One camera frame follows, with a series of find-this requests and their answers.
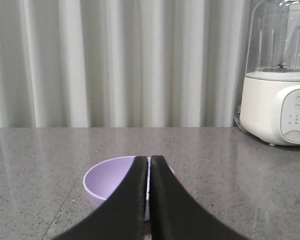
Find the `bowl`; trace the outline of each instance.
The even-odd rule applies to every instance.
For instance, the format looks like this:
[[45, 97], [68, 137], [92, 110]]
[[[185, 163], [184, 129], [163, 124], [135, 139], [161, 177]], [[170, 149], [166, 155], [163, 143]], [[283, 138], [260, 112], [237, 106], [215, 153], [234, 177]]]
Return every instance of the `bowl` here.
[[[120, 185], [129, 171], [135, 156], [120, 156], [100, 162], [91, 167], [83, 177], [83, 186], [87, 191], [87, 198], [91, 205], [97, 209], [110, 197]], [[150, 219], [149, 214], [149, 171], [146, 189], [146, 207], [144, 220]]]

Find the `white curtain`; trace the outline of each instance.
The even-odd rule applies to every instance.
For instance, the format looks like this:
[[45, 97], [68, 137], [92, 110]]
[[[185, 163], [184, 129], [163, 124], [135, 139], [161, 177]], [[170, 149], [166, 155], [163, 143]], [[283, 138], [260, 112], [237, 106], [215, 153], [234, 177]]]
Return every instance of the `white curtain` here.
[[233, 125], [250, 0], [0, 0], [0, 127]]

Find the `button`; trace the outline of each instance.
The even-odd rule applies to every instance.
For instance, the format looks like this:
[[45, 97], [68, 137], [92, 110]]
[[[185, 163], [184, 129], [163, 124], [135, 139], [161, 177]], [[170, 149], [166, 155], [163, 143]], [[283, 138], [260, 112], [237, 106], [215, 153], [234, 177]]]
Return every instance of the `button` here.
[[300, 101], [300, 93], [295, 96], [297, 101]]
[[294, 106], [296, 109], [300, 109], [300, 101], [298, 101]]

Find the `white blender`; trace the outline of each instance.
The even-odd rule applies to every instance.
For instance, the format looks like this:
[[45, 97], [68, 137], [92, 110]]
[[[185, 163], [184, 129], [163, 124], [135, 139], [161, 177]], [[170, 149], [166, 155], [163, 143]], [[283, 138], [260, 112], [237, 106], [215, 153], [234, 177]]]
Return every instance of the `white blender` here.
[[300, 145], [300, 0], [255, 7], [236, 122], [271, 145]]

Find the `gray countertop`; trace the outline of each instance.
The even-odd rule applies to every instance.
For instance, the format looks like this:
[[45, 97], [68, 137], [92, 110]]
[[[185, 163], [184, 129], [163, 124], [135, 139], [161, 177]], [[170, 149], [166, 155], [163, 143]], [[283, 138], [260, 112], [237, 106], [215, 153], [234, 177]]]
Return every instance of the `gray countertop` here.
[[300, 240], [300, 146], [235, 127], [0, 128], [0, 240], [48, 240], [92, 212], [96, 163], [164, 155], [187, 191], [254, 240]]

